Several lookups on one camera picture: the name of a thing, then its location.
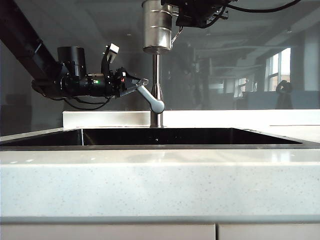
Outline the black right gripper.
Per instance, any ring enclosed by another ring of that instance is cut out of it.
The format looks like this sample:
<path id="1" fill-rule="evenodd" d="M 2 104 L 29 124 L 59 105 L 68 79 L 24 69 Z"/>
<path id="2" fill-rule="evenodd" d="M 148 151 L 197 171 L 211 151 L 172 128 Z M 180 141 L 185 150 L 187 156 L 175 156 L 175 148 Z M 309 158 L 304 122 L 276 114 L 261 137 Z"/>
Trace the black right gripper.
<path id="1" fill-rule="evenodd" d="M 178 8 L 177 27 L 208 28 L 218 19 L 227 19 L 228 0 L 162 0 L 161 5 Z"/>

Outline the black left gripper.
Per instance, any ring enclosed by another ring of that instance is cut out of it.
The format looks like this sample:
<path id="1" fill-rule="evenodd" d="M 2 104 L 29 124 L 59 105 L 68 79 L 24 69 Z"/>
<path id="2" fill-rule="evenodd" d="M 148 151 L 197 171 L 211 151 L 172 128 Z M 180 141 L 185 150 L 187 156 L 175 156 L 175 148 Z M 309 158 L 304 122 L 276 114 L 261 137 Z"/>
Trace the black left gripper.
<path id="1" fill-rule="evenodd" d="M 137 85 L 146 86 L 149 80 L 130 76 L 121 67 L 116 71 L 108 70 L 105 73 L 90 73 L 86 75 L 89 95 L 92 97 L 119 98 L 134 92 Z"/>

